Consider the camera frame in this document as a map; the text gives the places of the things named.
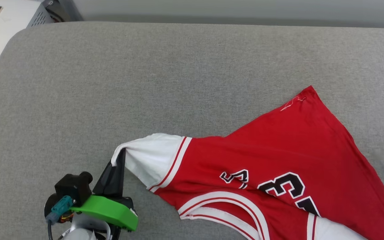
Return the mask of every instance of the teal connector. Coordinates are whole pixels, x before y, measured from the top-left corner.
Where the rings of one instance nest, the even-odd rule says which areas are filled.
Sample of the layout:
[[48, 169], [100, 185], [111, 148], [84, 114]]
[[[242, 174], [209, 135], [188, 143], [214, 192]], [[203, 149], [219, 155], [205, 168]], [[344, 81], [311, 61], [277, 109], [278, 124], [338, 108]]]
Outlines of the teal connector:
[[45, 217], [45, 220], [47, 220], [47, 222], [51, 221], [51, 225], [54, 225], [56, 222], [58, 222], [60, 216], [69, 211], [69, 208], [72, 206], [72, 198], [68, 195], [63, 196], [60, 201], [54, 205], [54, 207], [51, 209], [51, 213]]

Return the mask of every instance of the white wall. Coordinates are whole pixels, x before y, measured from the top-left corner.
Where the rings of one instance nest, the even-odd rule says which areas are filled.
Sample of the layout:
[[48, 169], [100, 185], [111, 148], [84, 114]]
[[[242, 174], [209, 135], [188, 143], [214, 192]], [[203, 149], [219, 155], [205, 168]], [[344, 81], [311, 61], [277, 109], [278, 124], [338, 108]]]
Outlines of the white wall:
[[84, 20], [384, 27], [384, 0], [60, 0]]

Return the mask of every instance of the white jersey trim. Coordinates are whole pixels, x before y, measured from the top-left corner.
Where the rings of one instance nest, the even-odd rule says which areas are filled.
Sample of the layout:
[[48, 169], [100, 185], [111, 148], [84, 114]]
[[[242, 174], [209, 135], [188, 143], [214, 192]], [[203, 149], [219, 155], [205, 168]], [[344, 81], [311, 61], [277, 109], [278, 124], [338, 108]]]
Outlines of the white jersey trim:
[[199, 207], [180, 219], [204, 219], [235, 229], [248, 240], [259, 239], [258, 231], [238, 217], [216, 208]]
[[316, 217], [314, 214], [309, 213], [308, 215], [308, 224], [306, 229], [306, 240], [314, 240], [315, 238], [315, 221]]
[[180, 219], [185, 218], [187, 215], [191, 214], [196, 209], [212, 202], [228, 202], [240, 206], [245, 211], [247, 211], [247, 213], [250, 214], [250, 216], [253, 218], [259, 234], [259, 238], [257, 239], [270, 240], [268, 224], [266, 222], [265, 216], [263, 216], [260, 209], [252, 201], [236, 193], [218, 191], [194, 197], [177, 210], [180, 215]]
[[185, 152], [191, 140], [192, 138], [190, 137], [184, 137], [182, 143], [179, 146], [177, 154], [172, 159], [171, 166], [165, 178], [162, 179], [158, 184], [149, 186], [147, 188], [149, 191], [151, 191], [152, 193], [155, 193], [155, 191], [158, 190], [160, 187], [166, 187], [168, 186], [168, 184], [170, 184], [170, 182], [174, 179], [174, 176], [176, 176], [177, 171], [179, 170], [180, 164], [182, 163], [182, 160], [183, 160], [183, 156], [185, 155]]

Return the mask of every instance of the cable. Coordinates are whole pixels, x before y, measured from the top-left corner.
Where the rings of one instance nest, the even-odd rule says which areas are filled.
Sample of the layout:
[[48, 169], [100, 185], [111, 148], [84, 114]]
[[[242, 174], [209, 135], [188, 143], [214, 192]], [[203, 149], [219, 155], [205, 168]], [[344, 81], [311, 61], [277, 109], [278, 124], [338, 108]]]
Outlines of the cable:
[[53, 234], [51, 232], [51, 220], [48, 220], [47, 229], [48, 229], [48, 240], [53, 240]]

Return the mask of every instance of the metal vent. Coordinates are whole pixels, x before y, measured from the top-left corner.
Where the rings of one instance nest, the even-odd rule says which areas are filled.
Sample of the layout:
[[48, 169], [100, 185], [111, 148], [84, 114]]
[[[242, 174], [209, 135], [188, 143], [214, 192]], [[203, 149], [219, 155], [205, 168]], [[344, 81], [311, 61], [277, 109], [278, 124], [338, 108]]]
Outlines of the metal vent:
[[43, 16], [44, 12], [38, 12], [38, 15], [36, 15], [36, 18], [31, 26], [36, 26], [40, 24], [44, 24], [47, 19], [45, 19], [46, 16]]

